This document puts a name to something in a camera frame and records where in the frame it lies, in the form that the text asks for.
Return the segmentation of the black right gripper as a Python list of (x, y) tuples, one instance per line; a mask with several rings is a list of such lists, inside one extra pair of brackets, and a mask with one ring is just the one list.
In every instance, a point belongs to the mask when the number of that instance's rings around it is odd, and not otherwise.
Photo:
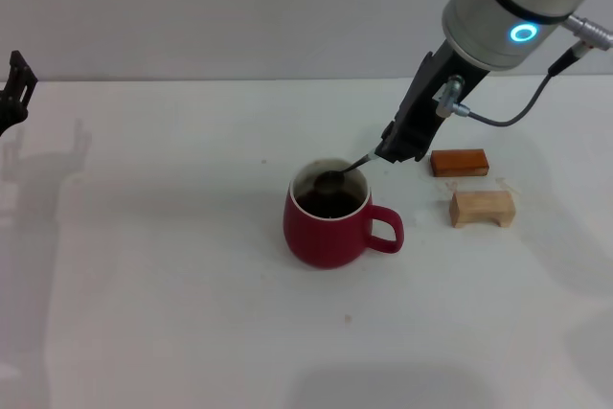
[[(444, 41), (435, 53), (428, 53), (421, 62), (395, 120), (381, 134), (375, 155), (389, 163), (419, 162), (443, 122), (436, 114), (437, 96), (442, 94), (447, 82), (454, 76), (464, 82), (457, 100), (461, 103), (488, 74), (488, 70), (464, 60)], [(401, 139), (398, 145), (397, 136)]]

